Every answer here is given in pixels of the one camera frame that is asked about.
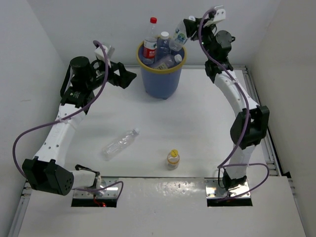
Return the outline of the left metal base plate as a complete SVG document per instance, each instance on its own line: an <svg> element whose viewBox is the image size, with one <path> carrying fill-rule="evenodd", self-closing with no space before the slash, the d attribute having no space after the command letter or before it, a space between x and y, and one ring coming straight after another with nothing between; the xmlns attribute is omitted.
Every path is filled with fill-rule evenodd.
<svg viewBox="0 0 316 237"><path fill-rule="evenodd" d="M124 183L117 178L102 177L96 187L97 191L81 191L79 189L74 190L73 198L76 199L117 199L119 198Z"/></svg>

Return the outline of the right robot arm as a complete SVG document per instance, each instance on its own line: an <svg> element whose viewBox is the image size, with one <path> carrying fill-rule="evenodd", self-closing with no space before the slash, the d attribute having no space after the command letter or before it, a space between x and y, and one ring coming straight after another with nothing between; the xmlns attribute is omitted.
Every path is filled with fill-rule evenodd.
<svg viewBox="0 0 316 237"><path fill-rule="evenodd" d="M218 166L224 171L222 188L228 191L245 183L251 155L266 136L270 111L255 102L236 78L228 58L235 37L227 31L213 33L216 25L207 25L207 20L201 18L191 16L184 25L187 37L200 41L208 58L206 74L222 91L236 116L230 129L233 150Z"/></svg>

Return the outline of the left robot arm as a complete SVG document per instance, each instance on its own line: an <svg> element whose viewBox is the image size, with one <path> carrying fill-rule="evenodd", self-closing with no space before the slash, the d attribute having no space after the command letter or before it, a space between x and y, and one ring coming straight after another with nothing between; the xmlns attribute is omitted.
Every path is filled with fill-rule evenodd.
<svg viewBox="0 0 316 237"><path fill-rule="evenodd" d="M101 175L98 171L76 165L74 170L64 168L66 153L73 136L87 115L96 96L93 91L107 81L123 89L137 77L124 64L102 60L90 62L78 56L70 61L60 94L59 111L51 130L33 159L26 159L22 170L32 189L67 195L72 189L90 192L100 190Z"/></svg>

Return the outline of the small yellow cap bottle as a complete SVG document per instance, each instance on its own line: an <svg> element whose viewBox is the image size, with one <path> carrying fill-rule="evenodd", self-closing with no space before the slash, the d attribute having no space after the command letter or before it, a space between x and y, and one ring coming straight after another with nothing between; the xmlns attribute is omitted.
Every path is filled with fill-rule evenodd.
<svg viewBox="0 0 316 237"><path fill-rule="evenodd" d="M178 167L180 162L180 156L176 149L170 151L166 158L166 167L170 170L174 170Z"/></svg>

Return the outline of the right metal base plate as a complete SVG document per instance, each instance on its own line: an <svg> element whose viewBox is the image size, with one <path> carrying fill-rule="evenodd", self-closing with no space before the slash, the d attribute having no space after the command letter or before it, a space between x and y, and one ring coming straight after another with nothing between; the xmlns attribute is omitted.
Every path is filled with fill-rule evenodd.
<svg viewBox="0 0 316 237"><path fill-rule="evenodd" d="M250 198L248 181L245 181L242 185L229 188L227 191L221 178L219 182L217 178L205 178L204 183L207 199Z"/></svg>

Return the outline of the metal base plate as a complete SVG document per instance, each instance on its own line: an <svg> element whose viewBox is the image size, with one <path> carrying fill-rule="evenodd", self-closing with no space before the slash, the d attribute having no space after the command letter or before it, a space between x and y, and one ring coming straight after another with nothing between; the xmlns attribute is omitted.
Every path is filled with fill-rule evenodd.
<svg viewBox="0 0 316 237"><path fill-rule="evenodd" d="M207 199L250 198L248 181L245 181L242 185L229 188L227 191L221 178L219 182L217 178L205 178L204 183Z"/></svg>
<svg viewBox="0 0 316 237"><path fill-rule="evenodd" d="M74 190L73 198L76 199L117 199L119 198L124 183L117 178L102 177L96 187L97 191L81 191L79 189Z"/></svg>

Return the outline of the water bottle blue white label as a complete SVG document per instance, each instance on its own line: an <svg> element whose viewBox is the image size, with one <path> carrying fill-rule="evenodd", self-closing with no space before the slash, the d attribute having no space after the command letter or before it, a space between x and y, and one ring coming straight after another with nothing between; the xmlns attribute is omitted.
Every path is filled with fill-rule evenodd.
<svg viewBox="0 0 316 237"><path fill-rule="evenodd" d="M196 20L194 16L189 16L190 20ZM174 35L171 37L169 47L173 51L179 51L188 40L183 20L180 21L175 29Z"/></svg>

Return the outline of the red cap red label bottle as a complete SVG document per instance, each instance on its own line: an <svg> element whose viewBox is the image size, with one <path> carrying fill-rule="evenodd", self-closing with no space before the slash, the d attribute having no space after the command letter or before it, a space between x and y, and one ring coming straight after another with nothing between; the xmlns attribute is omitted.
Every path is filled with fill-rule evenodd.
<svg viewBox="0 0 316 237"><path fill-rule="evenodd" d="M143 42L143 63L151 65L154 63L156 48L157 48L157 34L156 34L157 18L151 17L148 29Z"/></svg>

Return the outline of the clear unlabelled plastic bottle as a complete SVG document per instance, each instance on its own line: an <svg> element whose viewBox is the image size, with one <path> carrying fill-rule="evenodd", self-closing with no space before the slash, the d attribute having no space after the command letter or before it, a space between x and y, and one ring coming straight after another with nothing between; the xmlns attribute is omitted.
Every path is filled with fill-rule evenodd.
<svg viewBox="0 0 316 237"><path fill-rule="evenodd" d="M102 148L101 150L102 157L106 161L113 159L116 155L118 155L128 146L130 146L139 134L140 134L140 131L137 128L128 130L125 133L121 134L120 136L118 136L117 138L115 138L113 141L111 141L109 144L107 144L106 146Z"/></svg>

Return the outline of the cream translucent plastic bottle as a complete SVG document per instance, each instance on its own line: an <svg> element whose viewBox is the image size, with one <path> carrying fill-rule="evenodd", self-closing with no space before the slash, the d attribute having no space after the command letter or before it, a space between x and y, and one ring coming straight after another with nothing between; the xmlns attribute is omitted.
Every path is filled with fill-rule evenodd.
<svg viewBox="0 0 316 237"><path fill-rule="evenodd" d="M158 41L157 41L155 61L160 60L161 58L167 56L168 54L170 54L169 33L161 32L160 37L158 38Z"/></svg>

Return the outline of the blue plastic bin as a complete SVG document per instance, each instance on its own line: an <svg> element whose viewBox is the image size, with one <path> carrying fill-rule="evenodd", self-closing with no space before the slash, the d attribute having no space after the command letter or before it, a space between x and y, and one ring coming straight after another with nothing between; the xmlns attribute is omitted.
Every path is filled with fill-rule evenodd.
<svg viewBox="0 0 316 237"><path fill-rule="evenodd" d="M136 59L141 69L141 77L145 91L152 97L158 99L168 99L176 91L182 67L184 66L187 59L187 50L182 47L178 53L182 56L183 60L177 66L170 69L153 69L145 65L141 58L143 56L143 42L138 45Z"/></svg>

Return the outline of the pineapple juice bottle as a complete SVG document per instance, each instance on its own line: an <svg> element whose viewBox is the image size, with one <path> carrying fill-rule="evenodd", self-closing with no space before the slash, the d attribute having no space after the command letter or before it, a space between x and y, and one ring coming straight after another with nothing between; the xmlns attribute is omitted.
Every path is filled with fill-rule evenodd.
<svg viewBox="0 0 316 237"><path fill-rule="evenodd" d="M183 58L180 54L168 54L151 65L151 68L157 70L166 70L173 68L182 62Z"/></svg>

